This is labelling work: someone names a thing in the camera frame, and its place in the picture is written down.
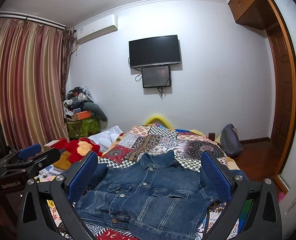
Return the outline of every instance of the backpack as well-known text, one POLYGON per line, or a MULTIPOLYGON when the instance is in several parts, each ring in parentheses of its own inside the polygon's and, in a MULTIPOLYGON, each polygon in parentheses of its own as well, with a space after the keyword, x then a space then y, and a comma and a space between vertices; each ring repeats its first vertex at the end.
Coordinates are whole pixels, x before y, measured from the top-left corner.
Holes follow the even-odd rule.
POLYGON ((223 128, 221 132, 220 143, 222 145, 222 150, 229 157, 236 156, 243 150, 236 130, 232 124, 228 124, 223 128))

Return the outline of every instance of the curtain rod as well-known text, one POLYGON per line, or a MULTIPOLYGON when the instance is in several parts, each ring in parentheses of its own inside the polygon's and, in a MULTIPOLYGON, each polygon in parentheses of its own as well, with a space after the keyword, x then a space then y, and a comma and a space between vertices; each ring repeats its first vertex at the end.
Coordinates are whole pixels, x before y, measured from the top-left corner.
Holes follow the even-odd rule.
POLYGON ((15 19, 24 19, 24 20, 29 20, 32 22, 36 22, 36 23, 41 23, 41 24, 45 24, 51 27, 55 27, 61 30, 64 30, 66 28, 65 25, 57 23, 57 22, 53 22, 41 17, 36 17, 33 15, 29 15, 29 14, 23 14, 23 13, 14 13, 14 12, 3 12, 0 11, 0 18, 15 18, 15 19))

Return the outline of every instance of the jacket pocket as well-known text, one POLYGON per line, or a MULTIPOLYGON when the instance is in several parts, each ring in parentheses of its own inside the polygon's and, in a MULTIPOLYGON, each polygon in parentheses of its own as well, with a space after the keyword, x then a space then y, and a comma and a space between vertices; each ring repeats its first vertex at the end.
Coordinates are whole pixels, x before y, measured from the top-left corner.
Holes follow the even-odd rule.
POLYGON ((182 190, 156 190, 153 194, 154 197, 171 197, 171 198, 188 198, 189 193, 182 190))
POLYGON ((132 188, 132 186, 122 186, 118 184, 111 184, 107 192, 109 193, 119 193, 119 192, 129 192, 129 190, 132 188))

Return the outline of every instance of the denim jacket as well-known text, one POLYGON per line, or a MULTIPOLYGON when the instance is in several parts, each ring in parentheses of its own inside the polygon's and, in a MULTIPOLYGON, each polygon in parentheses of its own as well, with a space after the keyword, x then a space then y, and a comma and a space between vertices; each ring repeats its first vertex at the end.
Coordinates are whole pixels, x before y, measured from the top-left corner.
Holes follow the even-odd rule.
POLYGON ((102 170, 102 181, 76 203, 77 213, 85 223, 130 231, 142 240, 194 240, 206 208, 218 199, 203 169, 185 169, 173 150, 102 170))

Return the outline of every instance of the door frame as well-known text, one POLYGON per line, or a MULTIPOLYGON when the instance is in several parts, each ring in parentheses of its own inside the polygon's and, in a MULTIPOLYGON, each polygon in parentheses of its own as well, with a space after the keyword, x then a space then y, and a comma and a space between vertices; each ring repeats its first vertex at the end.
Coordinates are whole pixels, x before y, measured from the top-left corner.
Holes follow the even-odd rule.
MULTIPOLYGON (((288 188, 287 185, 284 184, 284 182, 279 178, 279 174, 281 173, 287 157, 290 153, 290 149, 292 146, 292 142, 293 142, 293 138, 294 138, 294 133, 295 133, 295 129, 296 129, 296 58, 295 58, 295 52, 294 52, 294 47, 292 44, 292 40, 289 34, 289 31, 286 27, 286 24, 283 20, 283 17, 281 15, 281 13, 278 10, 278 7, 276 6, 276 4, 274 3, 273 0, 268 0, 269 4, 271 5, 275 16, 278 19, 278 22, 276 24, 279 24, 284 36, 284 40, 286 42, 286 48, 288 50, 289 53, 289 59, 290 59, 290 67, 291 67, 291 78, 292 78, 292 106, 291 106, 291 118, 290 118, 290 125, 289 125, 289 131, 288 131, 288 135, 286 138, 286 143, 280 158, 280 161, 278 163, 278 166, 276 168, 275 174, 273 176, 273 179, 275 180, 275 182, 278 184, 278 186, 281 188, 281 190, 284 193, 288 192, 288 188)), ((270 26, 269 28, 267 28, 267 34, 268 34, 268 38, 269 38, 269 42, 270 45, 271 43, 271 39, 269 36, 269 29, 275 27, 275 25, 270 26)), ((274 51, 273 51, 273 46, 271 46, 271 51, 272 51, 272 55, 273 55, 273 64, 274 64, 274 70, 276 70, 276 62, 275 62, 275 56, 274 56, 274 51)), ((276 82, 276 109, 278 107, 278 77, 277 75, 275 75, 275 82, 276 82)), ((276 112, 274 112, 274 120, 273 120, 273 128, 272 128, 272 135, 271 138, 274 136, 274 132, 275 132, 275 120, 276 120, 276 112)))

